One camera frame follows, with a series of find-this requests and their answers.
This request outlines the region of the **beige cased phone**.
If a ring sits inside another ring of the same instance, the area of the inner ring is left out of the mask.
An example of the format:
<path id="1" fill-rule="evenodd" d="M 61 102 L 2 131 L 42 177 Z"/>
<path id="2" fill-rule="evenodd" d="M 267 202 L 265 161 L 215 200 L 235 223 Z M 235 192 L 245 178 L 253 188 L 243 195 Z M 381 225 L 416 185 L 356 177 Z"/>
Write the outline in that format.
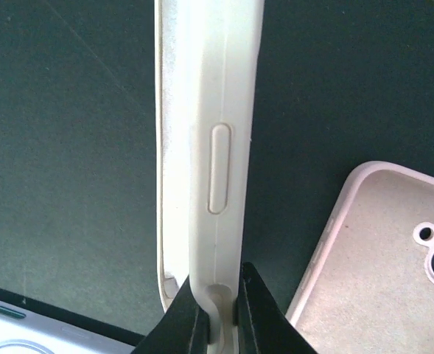
<path id="1" fill-rule="evenodd" d="M 263 1 L 156 1 L 157 274 L 209 317 L 206 353 L 238 353 L 236 303 Z"/>

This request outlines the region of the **lavender cased phone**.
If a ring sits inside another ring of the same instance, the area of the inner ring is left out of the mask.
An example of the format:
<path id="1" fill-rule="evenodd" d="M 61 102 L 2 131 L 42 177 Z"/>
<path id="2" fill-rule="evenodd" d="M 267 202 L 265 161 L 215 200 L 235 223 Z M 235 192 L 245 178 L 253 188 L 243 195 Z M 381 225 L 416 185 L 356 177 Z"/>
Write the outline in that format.
<path id="1" fill-rule="evenodd" d="M 0 288 L 0 353 L 131 353 L 143 339 Z"/>

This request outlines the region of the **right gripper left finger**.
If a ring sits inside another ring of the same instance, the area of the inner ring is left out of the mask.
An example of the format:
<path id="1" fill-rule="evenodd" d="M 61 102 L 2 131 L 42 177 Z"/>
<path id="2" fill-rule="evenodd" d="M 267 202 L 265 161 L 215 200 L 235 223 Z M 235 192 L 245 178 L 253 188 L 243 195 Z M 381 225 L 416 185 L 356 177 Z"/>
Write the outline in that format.
<path id="1" fill-rule="evenodd" d="M 162 320 L 132 354 L 205 354 L 208 345 L 209 317 L 185 280 Z"/>

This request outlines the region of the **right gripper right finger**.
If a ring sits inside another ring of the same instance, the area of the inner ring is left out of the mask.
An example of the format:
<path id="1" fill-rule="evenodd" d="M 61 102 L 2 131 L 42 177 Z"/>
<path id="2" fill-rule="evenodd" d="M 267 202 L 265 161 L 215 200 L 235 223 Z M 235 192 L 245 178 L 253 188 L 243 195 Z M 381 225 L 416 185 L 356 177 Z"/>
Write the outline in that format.
<path id="1" fill-rule="evenodd" d="M 237 298 L 239 351 L 259 354 L 314 353 L 293 328 L 252 263 L 243 263 Z"/>

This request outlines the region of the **pink phone case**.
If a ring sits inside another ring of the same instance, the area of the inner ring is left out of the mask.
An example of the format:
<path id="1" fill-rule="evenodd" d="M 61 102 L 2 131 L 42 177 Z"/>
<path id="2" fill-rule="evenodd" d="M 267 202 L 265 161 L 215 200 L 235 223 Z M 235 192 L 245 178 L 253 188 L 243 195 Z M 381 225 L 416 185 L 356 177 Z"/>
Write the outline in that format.
<path id="1" fill-rule="evenodd" d="M 286 317 L 317 353 L 434 353 L 434 177 L 353 169 Z"/>

